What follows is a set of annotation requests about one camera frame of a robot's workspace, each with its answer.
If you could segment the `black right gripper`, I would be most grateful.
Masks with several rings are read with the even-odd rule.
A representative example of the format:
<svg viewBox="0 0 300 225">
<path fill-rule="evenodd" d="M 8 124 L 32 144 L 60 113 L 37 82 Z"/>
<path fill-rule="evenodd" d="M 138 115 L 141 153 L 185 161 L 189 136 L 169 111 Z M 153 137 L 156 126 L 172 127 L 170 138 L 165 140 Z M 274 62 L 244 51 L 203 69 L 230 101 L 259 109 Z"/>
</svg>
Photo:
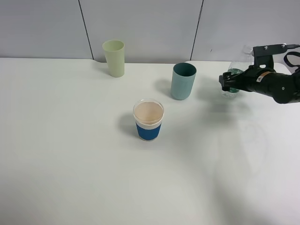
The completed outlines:
<svg viewBox="0 0 300 225">
<path fill-rule="evenodd" d="M 240 73 L 224 72 L 219 76 L 222 90 L 239 92 L 240 90 L 273 95 L 275 84 L 279 82 L 280 73 L 271 68 L 250 66 Z"/>
</svg>

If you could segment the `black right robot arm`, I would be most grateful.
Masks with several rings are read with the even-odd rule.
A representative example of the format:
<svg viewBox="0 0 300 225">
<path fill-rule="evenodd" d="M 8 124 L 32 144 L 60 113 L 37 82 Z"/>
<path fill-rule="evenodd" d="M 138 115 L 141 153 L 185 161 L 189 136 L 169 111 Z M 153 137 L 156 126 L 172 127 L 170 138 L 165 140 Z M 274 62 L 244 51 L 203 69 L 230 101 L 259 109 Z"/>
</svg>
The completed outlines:
<svg viewBox="0 0 300 225">
<path fill-rule="evenodd" d="M 271 68 L 249 66 L 239 74 L 224 72 L 219 76 L 222 90 L 231 88 L 247 92 L 256 92 L 272 97 L 279 104 L 297 103 L 300 101 L 300 73 L 291 75 L 277 73 Z"/>
</svg>

